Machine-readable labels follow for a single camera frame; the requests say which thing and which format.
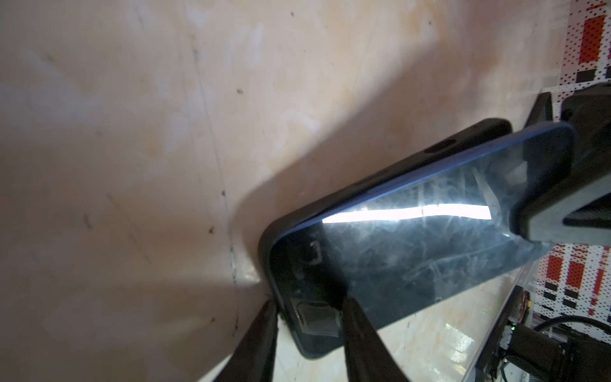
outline beige marble surface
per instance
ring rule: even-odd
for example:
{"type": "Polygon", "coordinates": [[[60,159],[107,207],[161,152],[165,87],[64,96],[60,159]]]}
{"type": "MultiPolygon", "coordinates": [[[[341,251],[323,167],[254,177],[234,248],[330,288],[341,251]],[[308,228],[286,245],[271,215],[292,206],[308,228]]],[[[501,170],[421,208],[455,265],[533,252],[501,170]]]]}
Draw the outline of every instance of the beige marble surface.
{"type": "MultiPolygon", "coordinates": [[[[565,3],[2,1],[0,376],[202,377],[267,299],[263,229],[482,118],[520,127],[565,3]]],[[[490,285],[383,331],[416,381],[455,380],[434,354],[476,346],[490,285]]],[[[345,378],[288,341],[278,380],[345,378]]]]}

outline dark speck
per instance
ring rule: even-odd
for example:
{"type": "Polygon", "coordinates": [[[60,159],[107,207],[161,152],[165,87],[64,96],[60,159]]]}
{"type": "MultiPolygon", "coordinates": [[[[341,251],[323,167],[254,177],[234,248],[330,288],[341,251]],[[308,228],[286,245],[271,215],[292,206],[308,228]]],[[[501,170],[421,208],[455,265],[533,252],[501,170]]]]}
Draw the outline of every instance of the dark speck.
{"type": "Polygon", "coordinates": [[[82,222],[85,224],[85,227],[87,227],[88,230],[93,229],[93,226],[91,225],[91,221],[89,220],[88,214],[83,215],[82,222]]]}

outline blue smartphone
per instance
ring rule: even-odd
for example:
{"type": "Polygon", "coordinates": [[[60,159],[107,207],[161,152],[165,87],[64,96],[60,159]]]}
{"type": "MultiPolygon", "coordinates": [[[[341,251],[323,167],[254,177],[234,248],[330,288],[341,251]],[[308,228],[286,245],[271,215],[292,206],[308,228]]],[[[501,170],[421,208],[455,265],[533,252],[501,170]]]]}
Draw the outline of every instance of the blue smartphone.
{"type": "Polygon", "coordinates": [[[574,140],[486,119],[274,221],[258,254],[300,352],[343,345],[347,293],[379,329],[545,255],[516,212],[568,176],[574,140]]]}

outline smartphone screen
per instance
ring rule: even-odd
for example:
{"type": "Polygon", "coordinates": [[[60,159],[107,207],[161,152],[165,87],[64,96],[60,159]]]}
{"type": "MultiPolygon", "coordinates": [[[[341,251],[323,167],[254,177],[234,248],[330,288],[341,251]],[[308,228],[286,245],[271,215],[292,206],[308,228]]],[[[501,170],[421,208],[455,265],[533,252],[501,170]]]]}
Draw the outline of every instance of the smartphone screen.
{"type": "Polygon", "coordinates": [[[287,230],[269,276],[308,358],[343,345],[349,293],[375,328],[550,250],[519,235],[516,211],[568,175],[573,130],[545,124],[391,179],[287,230]]]}

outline smartphone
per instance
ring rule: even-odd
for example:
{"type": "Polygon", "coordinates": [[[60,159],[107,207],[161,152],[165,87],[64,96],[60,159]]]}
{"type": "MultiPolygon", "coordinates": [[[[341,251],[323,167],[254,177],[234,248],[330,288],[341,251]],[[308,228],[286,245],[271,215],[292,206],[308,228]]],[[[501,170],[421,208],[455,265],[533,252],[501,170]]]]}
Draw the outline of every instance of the smartphone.
{"type": "Polygon", "coordinates": [[[516,212],[568,176],[574,129],[486,119],[274,221],[258,254],[303,356],[343,345],[349,293],[376,329],[543,255],[516,212]]]}

